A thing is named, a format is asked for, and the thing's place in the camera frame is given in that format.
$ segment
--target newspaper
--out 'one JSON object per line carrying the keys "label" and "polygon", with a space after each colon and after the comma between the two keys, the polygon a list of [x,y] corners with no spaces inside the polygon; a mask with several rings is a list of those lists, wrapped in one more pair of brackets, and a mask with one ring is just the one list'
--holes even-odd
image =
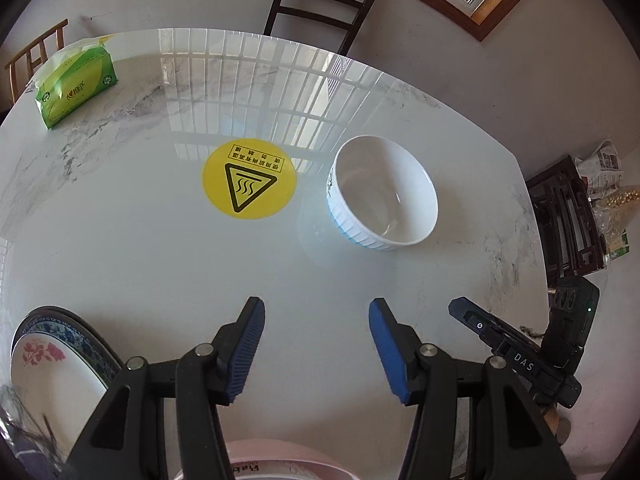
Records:
{"label": "newspaper", "polygon": [[576,157],[574,163],[592,200],[613,193],[624,174],[620,169],[618,152],[610,139],[601,143],[585,160]]}

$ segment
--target plate with pink flower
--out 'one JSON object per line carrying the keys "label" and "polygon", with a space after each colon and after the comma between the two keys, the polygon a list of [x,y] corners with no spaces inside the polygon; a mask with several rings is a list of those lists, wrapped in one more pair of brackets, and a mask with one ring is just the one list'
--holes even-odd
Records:
{"label": "plate with pink flower", "polygon": [[43,333],[26,334],[16,343],[11,382],[35,422],[50,425],[65,457],[106,391],[79,353]]}

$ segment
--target black camera device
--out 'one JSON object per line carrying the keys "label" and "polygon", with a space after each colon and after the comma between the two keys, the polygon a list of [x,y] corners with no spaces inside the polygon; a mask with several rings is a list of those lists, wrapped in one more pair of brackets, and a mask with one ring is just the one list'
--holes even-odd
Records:
{"label": "black camera device", "polygon": [[478,334],[523,379],[540,405],[570,408],[582,386],[574,377],[591,329],[600,292],[582,276],[558,281],[549,326],[540,346],[467,298],[449,303],[449,313]]}

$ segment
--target plastic bag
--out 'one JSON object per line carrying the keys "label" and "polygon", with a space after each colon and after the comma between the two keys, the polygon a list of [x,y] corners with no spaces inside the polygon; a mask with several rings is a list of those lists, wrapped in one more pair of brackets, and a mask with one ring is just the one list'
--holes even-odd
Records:
{"label": "plastic bag", "polygon": [[591,202],[596,227],[607,242],[607,251],[622,247],[622,234],[640,208],[640,186],[621,186],[615,192]]}
{"label": "plastic bag", "polygon": [[61,477],[64,459],[50,427],[38,425],[10,386],[0,386],[0,438],[33,480]]}
{"label": "plastic bag", "polygon": [[104,47],[108,39],[76,41],[57,51],[33,76],[36,102],[47,128],[117,83],[111,56]]}

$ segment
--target green tissue pack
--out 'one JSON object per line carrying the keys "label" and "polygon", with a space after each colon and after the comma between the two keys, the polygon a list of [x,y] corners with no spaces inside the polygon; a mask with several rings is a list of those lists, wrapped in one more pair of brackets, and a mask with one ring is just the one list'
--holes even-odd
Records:
{"label": "green tissue pack", "polygon": [[33,76],[36,102],[47,128],[117,83],[111,56],[104,47],[108,39],[76,41],[51,56]]}

